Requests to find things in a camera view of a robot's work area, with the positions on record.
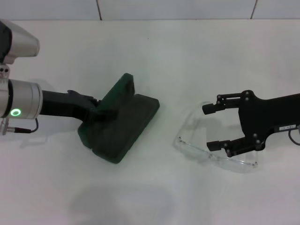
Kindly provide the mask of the green glasses case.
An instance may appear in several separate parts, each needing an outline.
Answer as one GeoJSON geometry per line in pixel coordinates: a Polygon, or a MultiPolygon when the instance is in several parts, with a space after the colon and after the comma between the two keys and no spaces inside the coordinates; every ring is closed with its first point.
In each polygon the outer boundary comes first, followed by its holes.
{"type": "Polygon", "coordinates": [[[102,99],[96,110],[114,111],[113,119],[83,122],[77,132],[83,145],[113,164],[118,164],[160,107],[159,100],[135,93],[134,78],[125,73],[102,99]]]}

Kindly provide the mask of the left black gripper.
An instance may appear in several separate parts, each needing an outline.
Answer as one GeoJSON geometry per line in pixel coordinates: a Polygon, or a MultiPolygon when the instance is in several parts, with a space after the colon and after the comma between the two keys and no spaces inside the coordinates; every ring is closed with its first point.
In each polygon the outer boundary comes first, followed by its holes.
{"type": "Polygon", "coordinates": [[[99,103],[94,97],[82,95],[74,90],[66,93],[42,91],[43,102],[41,115],[70,117],[88,122],[92,120],[114,120],[118,110],[97,111],[99,103]]]}

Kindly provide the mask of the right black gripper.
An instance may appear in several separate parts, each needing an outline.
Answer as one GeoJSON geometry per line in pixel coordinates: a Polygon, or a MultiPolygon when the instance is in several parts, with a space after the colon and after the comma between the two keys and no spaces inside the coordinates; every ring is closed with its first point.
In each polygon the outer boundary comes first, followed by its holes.
{"type": "Polygon", "coordinates": [[[215,104],[202,106],[205,115],[225,109],[238,109],[243,138],[207,142],[209,151],[224,149],[229,158],[265,148],[267,138],[279,132],[300,128],[300,94],[260,99],[253,91],[217,95],[215,104]]]}

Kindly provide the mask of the clear white glasses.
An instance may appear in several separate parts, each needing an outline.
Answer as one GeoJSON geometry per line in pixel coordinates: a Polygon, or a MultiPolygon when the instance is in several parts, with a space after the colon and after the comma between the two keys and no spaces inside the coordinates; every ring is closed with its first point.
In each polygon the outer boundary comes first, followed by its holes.
{"type": "Polygon", "coordinates": [[[237,109],[205,115],[199,102],[190,111],[179,129],[173,146],[189,160],[211,164],[235,173],[250,173],[258,167],[259,153],[251,151],[228,157],[224,149],[209,151],[207,142],[232,141],[244,137],[237,109]]]}

